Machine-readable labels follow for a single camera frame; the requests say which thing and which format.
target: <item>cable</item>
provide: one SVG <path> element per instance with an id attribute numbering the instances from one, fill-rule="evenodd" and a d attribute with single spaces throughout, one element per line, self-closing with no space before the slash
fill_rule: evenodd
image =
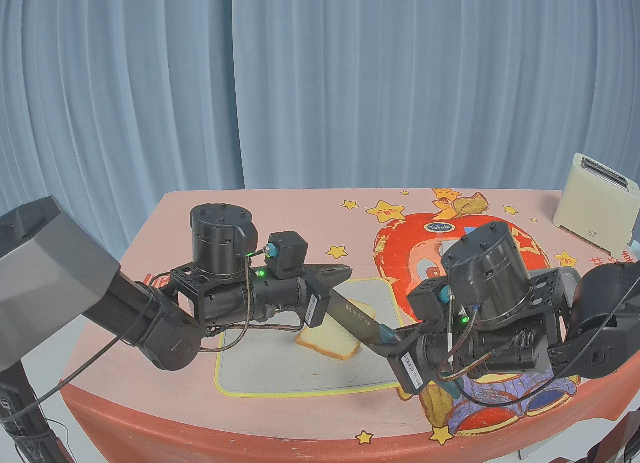
<path id="1" fill-rule="evenodd" d="M 238 344 L 240 340 L 243 339 L 247 330 L 249 330 L 249 323 L 251 322 L 251 278 L 249 278 L 249 266 L 251 265 L 251 257 L 246 256 L 244 258 L 244 280 L 246 287 L 246 301 L 244 302 L 244 307 L 246 309 L 246 318 L 244 320 L 244 326 L 242 328 L 242 332 L 238 335 L 237 339 L 223 347 L 200 347 L 200 353 L 222 353 L 222 351 L 226 351 L 227 349 L 231 349 L 233 346 Z"/>
<path id="2" fill-rule="evenodd" d="M 77 463 L 76 455 L 71 450 L 71 445 L 69 445 L 69 428 L 65 424 L 62 424 L 62 422 L 58 422 L 57 420 L 48 419 L 46 417 L 45 417 L 44 420 L 46 420 L 47 422 L 53 422 L 54 424 L 58 424 L 58 425 L 64 427 L 65 431 L 67 431 L 67 449 L 69 449 L 69 454 L 71 454 L 71 458 L 73 458 L 74 461 Z"/>
<path id="3" fill-rule="evenodd" d="M 100 351 L 98 351 L 98 353 L 96 353 L 91 358 L 89 358 L 89 360 L 87 360 L 85 363 L 80 365 L 80 367 L 78 367 L 78 369 L 76 369 L 73 373 L 71 373 L 66 379 L 61 381 L 57 386 L 53 387 L 51 390 L 49 390 L 46 394 L 44 394 L 42 397 L 37 399 L 35 402 L 31 403 L 30 405 L 28 405 L 25 408 L 23 408 L 20 411 L 18 411 L 18 413 L 14 413 L 13 415 L 10 415 L 9 417 L 3 417 L 0 420 L 2 420 L 2 422 L 11 422 L 12 420 L 16 420 L 17 418 L 22 417 L 23 415 L 27 414 L 28 412 L 30 412 L 34 408 L 37 408 L 38 406 L 40 406 L 42 403 L 44 403 L 44 401 L 49 399 L 53 394 L 58 392 L 60 389 L 62 389 L 63 387 L 65 387 L 66 385 L 71 383 L 71 381 L 73 381 L 75 378 L 77 378 L 78 375 L 80 375 L 82 372 L 84 372 L 92 363 L 94 363 L 96 360 L 98 360 L 98 358 L 100 358 L 102 355 L 104 355 L 109 349 L 111 349 L 113 346 L 115 346 L 117 344 L 117 342 L 119 342 L 124 336 L 126 336 L 127 333 L 129 333 L 134 328 L 134 326 L 140 322 L 142 317 L 144 317 L 145 313 L 147 312 L 148 308 L 151 306 L 153 301 L 154 301 L 154 296 L 153 296 L 153 294 L 151 294 L 149 296 L 149 301 L 147 302 L 147 305 L 138 314 L 138 316 L 136 317 L 135 321 L 133 321 L 131 326 L 129 328 L 127 328 L 126 331 L 124 331 L 123 333 L 117 335 L 114 339 L 112 339 L 111 342 L 109 342 L 105 347 L 100 349 Z"/>
<path id="4" fill-rule="evenodd" d="M 522 397 L 520 397 L 518 399 L 514 399 L 512 401 L 507 401 L 507 402 L 504 402 L 504 403 L 485 403 L 485 402 L 480 401 L 480 400 L 476 399 L 475 397 L 471 397 L 469 394 L 467 394 L 464 391 L 464 389 L 462 387 L 460 387 L 460 384 L 457 381 L 453 381 L 453 383 L 455 383 L 456 387 L 460 391 L 460 394 L 464 395 L 464 397 L 466 397 L 466 399 L 468 399 L 472 403 L 475 403 L 475 404 L 478 404 L 479 406 L 484 406 L 484 407 L 487 407 L 487 408 L 501 408 L 501 407 L 505 407 L 505 406 L 511 406 L 512 404 L 517 404 L 520 401 L 524 401 L 524 399 L 528 399 L 530 397 L 533 397 L 535 394 L 537 394 L 539 392 L 542 392 L 542 390 L 544 390 L 549 385 L 551 385 L 551 383 L 553 383 L 556 379 L 560 378 L 560 376 L 562 376 L 564 371 L 566 371 L 567 369 L 571 368 L 571 366 L 574 365 L 574 363 L 576 363 L 580 359 L 580 357 L 582 355 L 584 355 L 585 351 L 587 351 L 588 347 L 592 344 L 592 342 L 596 339 L 596 337 L 600 334 L 600 332 L 602 330 L 604 330 L 604 328 L 607 326 L 607 324 L 609 323 L 609 321 L 611 320 L 613 315 L 616 314 L 616 312 L 618 311 L 618 309 L 620 308 L 622 303 L 624 303 L 627 300 L 627 298 L 629 297 L 629 295 L 633 291 L 634 287 L 636 287 L 636 285 L 638 285 L 638 283 L 640 283 L 640 276 L 638 276 L 638 278 L 636 278 L 636 281 L 633 282 L 633 284 L 631 285 L 631 287 L 629 287 L 629 290 L 626 292 L 626 294 L 624 296 L 622 296 L 622 298 L 620 299 L 618 304 L 615 307 L 613 307 L 611 312 L 607 315 L 607 317 L 605 317 L 604 321 L 600 324 L 599 328 L 596 330 L 596 333 L 594 333 L 591 336 L 591 338 L 588 340 L 587 344 L 585 344 L 582 347 L 582 349 L 580 351 L 578 351 L 576 356 L 574 356 L 571 359 L 571 361 L 569 363 L 567 363 L 567 365 L 565 365 L 564 368 L 561 371 L 556 372 L 553 376 L 551 376 L 551 378 L 548 379 L 548 381 L 542 383 L 542 385 L 540 385 L 538 388 L 536 388 L 532 392 L 529 392 L 528 394 L 525 394 L 525 395 L 523 395 Z"/>
<path id="5" fill-rule="evenodd" d="M 473 306 L 473 315 L 471 316 L 471 321 L 469 321 L 469 324 L 467 324 L 467 327 L 464 329 L 464 331 L 462 331 L 462 335 L 460 335 L 460 338 L 457 340 L 457 342 L 453 345 L 453 347 L 449 350 L 449 352 L 447 353 L 447 355 L 442 359 L 442 361 L 440 362 L 440 365 L 438 365 L 438 369 L 436 371 L 436 378 L 439 379 L 440 381 L 453 381 L 455 379 L 457 379 L 459 376 L 457 375 L 451 375 L 451 376 L 443 376 L 442 375 L 442 371 L 444 369 L 444 366 L 447 364 L 447 362 L 449 361 L 449 358 L 455 354 L 456 351 L 458 351 L 458 349 L 460 349 L 460 346 L 462 346 L 462 344 L 464 343 L 465 340 L 467 340 L 467 338 L 469 337 L 469 334 L 471 333 L 471 330 L 474 327 L 474 323 L 476 322 L 476 317 L 478 314 L 478 305 L 474 305 Z M 471 365 L 473 365 L 471 367 L 471 369 L 473 369 L 474 367 L 476 367 L 477 365 L 480 365 L 481 362 L 476 363 L 476 365 L 473 365 L 473 363 L 471 363 Z"/>
<path id="6" fill-rule="evenodd" d="M 15 448 L 16 453 L 18 454 L 18 458 L 20 458 L 20 461 L 22 461 L 22 463 L 27 463 L 24 458 L 22 457 L 22 454 L 20 454 L 20 451 L 18 449 L 18 444 L 17 443 L 13 443 L 13 447 Z"/>
<path id="7" fill-rule="evenodd" d="M 276 314 L 281 312 L 295 312 L 300 319 L 300 323 L 297 326 L 293 326 L 290 324 L 249 324 L 249 330 L 283 330 L 283 331 L 300 331 L 305 326 L 305 321 L 302 319 L 302 316 L 296 312 L 293 308 L 283 308 L 282 310 L 278 310 Z M 225 327 L 225 330 L 240 330 L 244 328 L 242 324 L 228 324 Z"/>

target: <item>blue connector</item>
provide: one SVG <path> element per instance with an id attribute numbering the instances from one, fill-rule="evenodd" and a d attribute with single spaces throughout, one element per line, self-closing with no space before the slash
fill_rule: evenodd
<path id="1" fill-rule="evenodd" d="M 267 243 L 266 246 L 264 247 L 264 254 L 270 258 L 277 257 L 278 249 L 276 248 L 275 244 Z"/>
<path id="2" fill-rule="evenodd" d="M 438 298 L 440 298 L 440 301 L 442 301 L 444 304 L 449 303 L 449 291 L 451 290 L 451 287 L 449 287 L 448 285 L 445 285 L 442 289 L 440 289 L 440 293 L 438 294 Z"/>

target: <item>cartoon print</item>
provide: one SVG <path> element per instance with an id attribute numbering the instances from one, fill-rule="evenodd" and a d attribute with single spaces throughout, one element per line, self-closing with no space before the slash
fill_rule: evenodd
<path id="1" fill-rule="evenodd" d="M 362 445 L 364 443 L 370 444 L 371 443 L 371 439 L 373 438 L 373 433 L 367 433 L 363 429 L 359 435 L 355 436 L 355 438 L 358 441 L 358 445 Z"/>
<path id="2" fill-rule="evenodd" d="M 578 259 L 574 259 L 566 250 L 563 250 L 562 253 L 558 255 L 554 255 L 558 262 L 560 262 L 560 266 L 571 266 L 575 267 L 578 264 Z"/>
<path id="3" fill-rule="evenodd" d="M 378 204 L 375 207 L 367 209 L 368 214 L 376 216 L 380 223 L 386 223 L 389 219 L 403 220 L 402 211 L 404 211 L 403 205 L 391 205 L 384 200 L 378 200 Z"/>
<path id="4" fill-rule="evenodd" d="M 346 257 L 348 253 L 344 250 L 344 246 L 331 246 L 329 245 L 329 251 L 325 253 L 331 255 L 334 259 L 340 259 L 340 257 Z"/>
<path id="5" fill-rule="evenodd" d="M 374 242 L 374 261 L 380 276 L 391 285 L 402 310 L 415 320 L 407 294 L 426 278 L 445 274 L 440 260 L 462 235 L 488 223 L 504 221 L 516 241 L 528 269 L 550 267 L 548 257 L 533 237 L 514 223 L 484 214 L 489 204 L 479 192 L 469 197 L 452 189 L 433 189 L 439 212 L 407 214 L 402 221 L 391 220 L 379 230 Z M 515 215 L 514 206 L 503 206 Z M 552 376 L 543 373 L 486 375 L 463 378 L 464 390 L 482 402 L 507 402 L 539 387 Z M 455 435 L 480 435 L 496 431 L 519 419 L 542 414 L 571 399 L 577 392 L 578 377 L 562 378 L 520 403 L 502 408 L 485 408 L 464 396 L 451 395 L 431 382 L 420 394 L 425 417 L 430 422 L 431 440 L 443 445 Z M 405 400 L 402 390 L 400 399 Z"/>

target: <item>label sticker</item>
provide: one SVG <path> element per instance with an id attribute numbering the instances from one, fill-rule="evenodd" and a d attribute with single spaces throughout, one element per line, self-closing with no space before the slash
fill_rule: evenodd
<path id="1" fill-rule="evenodd" d="M 428 232 L 451 232 L 456 228 L 451 223 L 434 222 L 427 223 L 427 225 L 424 226 L 424 229 Z"/>
<path id="2" fill-rule="evenodd" d="M 418 388 L 422 386 L 424 381 L 422 381 L 422 377 L 420 376 L 418 369 L 416 369 L 415 363 L 413 363 L 413 358 L 411 358 L 411 355 L 409 355 L 409 353 L 405 353 L 402 356 L 401 360 L 402 363 L 404 363 L 404 368 L 409 374 L 409 379 L 411 379 L 415 389 L 418 390 Z"/>
<path id="3" fill-rule="evenodd" d="M 318 304 L 318 298 L 311 294 L 311 299 L 309 299 L 309 306 L 307 307 L 307 314 L 305 315 L 305 323 L 311 323 L 311 317 L 314 316 L 314 312 L 316 311 L 316 305 Z"/>
<path id="4" fill-rule="evenodd" d="M 450 353 L 453 349 L 453 333 L 447 333 L 447 353 Z M 449 357 L 449 362 L 453 362 L 453 355 Z"/>

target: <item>yellow border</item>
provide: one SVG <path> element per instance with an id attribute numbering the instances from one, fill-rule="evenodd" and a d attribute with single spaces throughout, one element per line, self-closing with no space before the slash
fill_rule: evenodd
<path id="1" fill-rule="evenodd" d="M 380 277 L 372 277 L 372 278 L 356 278 L 354 280 L 347 280 L 343 283 L 348 283 L 348 282 L 364 282 L 364 281 L 371 281 L 371 280 L 380 280 L 381 282 L 384 282 L 387 285 L 387 291 L 389 292 L 389 296 L 391 297 L 391 303 L 394 306 L 395 312 L 396 312 L 396 321 L 398 323 L 398 326 L 400 326 L 402 324 L 402 315 L 400 314 L 400 308 L 398 307 L 398 304 L 396 302 L 396 296 L 394 295 L 393 289 L 391 288 L 391 285 L 389 284 L 388 281 L 383 280 Z M 223 336 L 220 337 L 220 347 L 222 347 L 224 345 L 224 334 Z M 260 398 L 291 398 L 291 397 L 323 397 L 323 396 L 332 396 L 332 395 L 345 395 L 345 394 L 356 394 L 356 393 L 360 393 L 360 392 L 372 392 L 372 391 L 376 391 L 376 390 L 387 390 L 390 388 L 396 388 L 400 386 L 400 383 L 398 382 L 393 382 L 390 384 L 386 384 L 386 385 L 370 385 L 370 386 L 363 386 L 363 387 L 348 387 L 348 388 L 338 388 L 338 389 L 334 389 L 334 390 L 317 390 L 317 391 L 309 391 L 309 392 L 283 392 L 283 393 L 275 393 L 275 392 L 267 392 L 267 393 L 263 393 L 263 392 L 229 392 L 228 390 L 224 389 L 222 387 L 222 385 L 220 384 L 220 360 L 222 358 L 222 353 L 218 353 L 218 356 L 216 358 L 216 372 L 215 372 L 215 376 L 214 376 L 214 384 L 216 385 L 216 388 L 218 389 L 218 391 L 221 394 L 224 394 L 226 396 L 229 397 L 244 397 L 244 398 L 251 398 L 251 397 L 260 397 Z"/>

